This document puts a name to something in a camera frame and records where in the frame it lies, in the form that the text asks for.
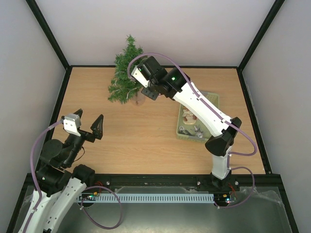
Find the small green christmas tree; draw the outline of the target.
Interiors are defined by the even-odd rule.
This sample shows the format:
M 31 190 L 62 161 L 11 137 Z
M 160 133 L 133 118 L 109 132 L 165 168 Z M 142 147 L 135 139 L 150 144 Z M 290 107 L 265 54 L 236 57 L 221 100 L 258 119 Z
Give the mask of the small green christmas tree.
M 143 54 L 143 48 L 136 46 L 135 38 L 128 35 L 126 47 L 115 57 L 115 73 L 108 87 L 110 102 L 125 104 L 142 89 L 142 85 L 132 81 L 127 74 L 129 63 L 141 54 Z

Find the brown round doll ornament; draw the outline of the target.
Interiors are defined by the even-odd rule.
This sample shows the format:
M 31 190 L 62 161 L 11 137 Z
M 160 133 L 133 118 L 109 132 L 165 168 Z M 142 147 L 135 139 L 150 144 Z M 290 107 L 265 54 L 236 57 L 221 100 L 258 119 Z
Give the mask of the brown round doll ornament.
M 182 107 L 182 120 L 186 125 L 193 125 L 197 121 L 197 117 L 185 106 Z

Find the green perforated plastic basket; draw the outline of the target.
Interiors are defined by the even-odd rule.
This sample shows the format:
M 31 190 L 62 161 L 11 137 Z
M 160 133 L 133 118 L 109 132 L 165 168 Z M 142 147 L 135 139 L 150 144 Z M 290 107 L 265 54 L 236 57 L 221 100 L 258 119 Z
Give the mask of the green perforated plastic basket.
M 199 143 L 205 143 L 211 137 L 210 131 L 194 116 L 194 114 L 182 104 L 179 107 L 179 115 L 176 127 L 176 138 Z

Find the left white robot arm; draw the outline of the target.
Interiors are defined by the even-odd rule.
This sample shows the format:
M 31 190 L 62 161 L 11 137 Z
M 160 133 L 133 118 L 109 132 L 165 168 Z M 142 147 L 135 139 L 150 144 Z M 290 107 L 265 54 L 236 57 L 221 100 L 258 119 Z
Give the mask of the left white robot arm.
M 34 142 L 31 155 L 31 174 L 35 184 L 32 200 L 20 233 L 55 233 L 65 215 L 78 196 L 94 182 L 95 171 L 85 165 L 78 165 L 68 172 L 76 157 L 87 142 L 95 142 L 103 136 L 104 116 L 99 115 L 91 125 L 90 132 L 81 130 L 83 110 L 62 116 L 45 129 L 40 137 L 58 125 L 68 133 L 64 142 L 50 139 L 44 143 L 39 160 L 41 167 L 34 167 L 34 153 L 40 137 Z

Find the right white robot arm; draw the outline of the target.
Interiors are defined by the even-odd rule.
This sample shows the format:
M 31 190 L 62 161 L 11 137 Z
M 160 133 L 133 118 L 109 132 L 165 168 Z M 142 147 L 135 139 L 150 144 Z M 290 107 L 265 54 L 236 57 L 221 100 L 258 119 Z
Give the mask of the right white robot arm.
M 212 155 L 212 185 L 217 190 L 227 187 L 231 173 L 229 154 L 241 120 L 222 113 L 180 68 L 167 71 L 153 56 L 143 59 L 131 77 L 143 85 L 142 92 L 149 98 L 156 100 L 158 95 L 164 95 L 185 106 L 206 126 L 211 133 L 205 147 Z

